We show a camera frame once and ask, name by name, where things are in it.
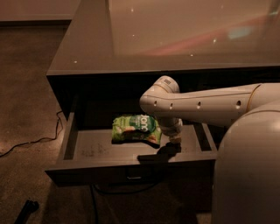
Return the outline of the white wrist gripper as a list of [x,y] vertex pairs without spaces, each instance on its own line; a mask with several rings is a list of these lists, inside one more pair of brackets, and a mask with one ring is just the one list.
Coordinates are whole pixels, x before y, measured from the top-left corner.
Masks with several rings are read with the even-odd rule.
[[162,133],[169,137],[172,144],[180,144],[182,139],[180,133],[182,130],[183,122],[180,118],[172,117],[158,117],[158,125]]

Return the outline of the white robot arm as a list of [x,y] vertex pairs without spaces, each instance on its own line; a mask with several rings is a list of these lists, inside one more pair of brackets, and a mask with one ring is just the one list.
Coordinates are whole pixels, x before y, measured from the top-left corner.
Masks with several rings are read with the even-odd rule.
[[181,93],[160,77],[139,101],[170,139],[184,120],[227,128],[213,175],[212,224],[280,224],[280,84]]

